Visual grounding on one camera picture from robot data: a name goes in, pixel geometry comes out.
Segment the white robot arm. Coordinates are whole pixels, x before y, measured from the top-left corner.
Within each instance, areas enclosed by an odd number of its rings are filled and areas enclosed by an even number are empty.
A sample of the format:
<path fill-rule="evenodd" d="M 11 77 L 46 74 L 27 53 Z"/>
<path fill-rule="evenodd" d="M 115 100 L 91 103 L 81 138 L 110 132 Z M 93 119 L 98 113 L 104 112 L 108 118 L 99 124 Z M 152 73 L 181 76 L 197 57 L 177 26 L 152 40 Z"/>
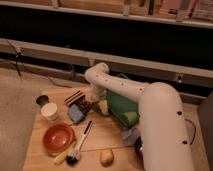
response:
<path fill-rule="evenodd" d="M 87 69 L 85 79 L 95 100 L 108 89 L 138 104 L 145 171 L 195 171 L 182 100 L 175 88 L 110 76 L 106 63 Z"/>

